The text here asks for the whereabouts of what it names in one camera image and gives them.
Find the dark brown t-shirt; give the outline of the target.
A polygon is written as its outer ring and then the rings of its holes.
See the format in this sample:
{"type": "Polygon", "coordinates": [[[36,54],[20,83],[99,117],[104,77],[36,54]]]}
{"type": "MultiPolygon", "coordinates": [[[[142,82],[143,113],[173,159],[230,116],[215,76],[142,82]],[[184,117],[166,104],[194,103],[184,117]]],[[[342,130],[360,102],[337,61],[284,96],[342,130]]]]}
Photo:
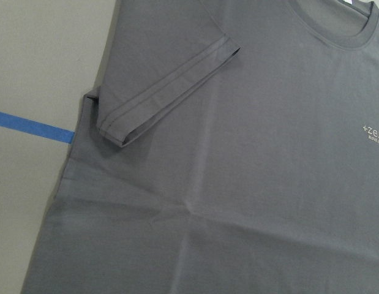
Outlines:
{"type": "Polygon", "coordinates": [[[122,1],[23,293],[379,293],[379,8],[122,1]]]}

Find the crossing blue tape strip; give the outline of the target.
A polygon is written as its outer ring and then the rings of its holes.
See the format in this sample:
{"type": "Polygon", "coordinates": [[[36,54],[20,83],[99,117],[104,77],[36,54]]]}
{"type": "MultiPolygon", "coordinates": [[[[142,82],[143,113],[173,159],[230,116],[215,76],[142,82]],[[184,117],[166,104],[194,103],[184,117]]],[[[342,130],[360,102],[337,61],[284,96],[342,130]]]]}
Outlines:
{"type": "Polygon", "coordinates": [[[51,126],[41,122],[10,115],[0,111],[0,126],[17,130],[31,135],[36,135],[50,140],[71,144],[75,135],[74,131],[51,126]]]}

